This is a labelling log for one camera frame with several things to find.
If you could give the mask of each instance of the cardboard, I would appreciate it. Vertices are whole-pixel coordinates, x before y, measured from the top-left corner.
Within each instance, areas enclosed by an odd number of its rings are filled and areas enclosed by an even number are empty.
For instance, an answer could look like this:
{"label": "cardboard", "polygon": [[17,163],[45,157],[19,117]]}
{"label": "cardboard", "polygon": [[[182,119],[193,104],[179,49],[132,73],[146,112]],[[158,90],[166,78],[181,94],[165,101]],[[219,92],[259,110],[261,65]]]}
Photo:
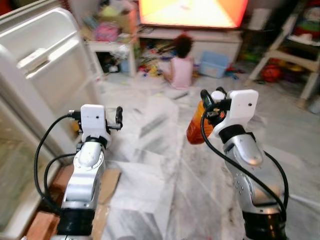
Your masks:
{"label": "cardboard", "polygon": [[104,172],[101,178],[101,189],[91,233],[93,240],[100,240],[102,233],[104,232],[109,214],[109,206],[107,204],[110,202],[117,187],[120,174],[121,172],[119,169],[108,169]]}

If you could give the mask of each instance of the refrigerator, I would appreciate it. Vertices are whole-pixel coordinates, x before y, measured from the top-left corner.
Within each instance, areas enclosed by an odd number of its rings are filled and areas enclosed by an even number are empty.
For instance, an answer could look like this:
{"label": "refrigerator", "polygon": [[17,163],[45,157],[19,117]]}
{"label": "refrigerator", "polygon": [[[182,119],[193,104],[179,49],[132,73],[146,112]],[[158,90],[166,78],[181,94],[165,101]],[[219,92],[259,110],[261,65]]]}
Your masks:
{"label": "refrigerator", "polygon": [[[91,62],[75,19],[58,1],[0,16],[0,239],[20,239],[40,202],[33,159],[45,131],[68,110],[101,103]],[[55,126],[41,151],[40,182],[47,162],[74,153],[79,140],[71,120]]]}

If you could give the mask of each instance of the red toy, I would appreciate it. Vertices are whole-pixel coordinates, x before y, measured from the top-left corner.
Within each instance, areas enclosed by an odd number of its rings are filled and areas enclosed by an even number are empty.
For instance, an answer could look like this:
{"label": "red toy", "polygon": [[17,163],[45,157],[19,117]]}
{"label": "red toy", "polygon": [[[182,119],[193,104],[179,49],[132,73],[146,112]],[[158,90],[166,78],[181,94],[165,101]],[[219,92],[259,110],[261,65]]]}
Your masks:
{"label": "red toy", "polygon": [[282,71],[280,67],[276,64],[269,64],[265,66],[264,69],[261,71],[261,76],[263,80],[270,83],[279,81],[281,75]]}

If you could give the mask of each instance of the pink shirt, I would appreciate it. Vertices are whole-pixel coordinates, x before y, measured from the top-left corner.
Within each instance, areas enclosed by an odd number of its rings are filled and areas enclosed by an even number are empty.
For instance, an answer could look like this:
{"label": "pink shirt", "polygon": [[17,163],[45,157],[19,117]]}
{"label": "pink shirt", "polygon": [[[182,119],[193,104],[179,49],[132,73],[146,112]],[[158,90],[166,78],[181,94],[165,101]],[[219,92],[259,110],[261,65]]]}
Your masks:
{"label": "pink shirt", "polygon": [[173,78],[172,87],[175,89],[186,89],[191,86],[192,83],[192,72],[194,68],[194,63],[190,57],[179,58],[174,57],[172,60],[173,65]]}

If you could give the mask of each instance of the bottle cap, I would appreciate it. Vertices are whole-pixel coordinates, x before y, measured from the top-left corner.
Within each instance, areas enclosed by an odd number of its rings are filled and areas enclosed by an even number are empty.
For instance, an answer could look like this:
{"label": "bottle cap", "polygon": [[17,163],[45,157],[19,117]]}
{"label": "bottle cap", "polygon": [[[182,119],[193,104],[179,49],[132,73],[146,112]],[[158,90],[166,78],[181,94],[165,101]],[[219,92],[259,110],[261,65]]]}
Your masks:
{"label": "bottle cap", "polygon": [[218,100],[223,100],[225,99],[225,94],[222,91],[213,91],[213,93],[211,93],[211,97],[214,101],[218,101]]}

